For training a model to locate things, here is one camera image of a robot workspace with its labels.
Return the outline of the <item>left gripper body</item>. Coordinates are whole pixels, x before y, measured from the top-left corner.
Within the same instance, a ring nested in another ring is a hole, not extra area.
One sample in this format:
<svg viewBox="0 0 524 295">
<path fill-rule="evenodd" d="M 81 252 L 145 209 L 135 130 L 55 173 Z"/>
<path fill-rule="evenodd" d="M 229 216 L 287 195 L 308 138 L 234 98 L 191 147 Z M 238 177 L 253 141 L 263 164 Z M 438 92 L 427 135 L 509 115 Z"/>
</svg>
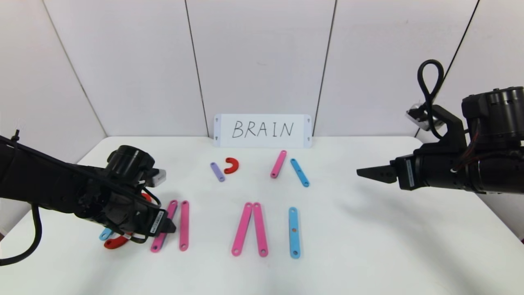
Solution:
<svg viewBox="0 0 524 295">
<path fill-rule="evenodd" d="M 108 201 L 108 227 L 116 233 L 156 237 L 167 217 L 160 200 L 149 190 L 131 197 L 112 193 Z"/>
</svg>

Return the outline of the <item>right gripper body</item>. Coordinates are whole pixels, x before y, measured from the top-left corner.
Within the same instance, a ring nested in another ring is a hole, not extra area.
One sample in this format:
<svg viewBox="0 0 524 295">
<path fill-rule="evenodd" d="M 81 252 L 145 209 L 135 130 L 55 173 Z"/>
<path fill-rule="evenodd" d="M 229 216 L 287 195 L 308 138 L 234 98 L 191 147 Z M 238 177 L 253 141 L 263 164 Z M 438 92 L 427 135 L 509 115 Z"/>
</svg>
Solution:
<svg viewBox="0 0 524 295">
<path fill-rule="evenodd" d="M 421 187 L 438 187 L 470 191 L 466 172 L 451 172 L 461 150 L 449 147 L 420 147 L 412 154 L 395 159 L 399 187 L 413 191 Z"/>
</svg>

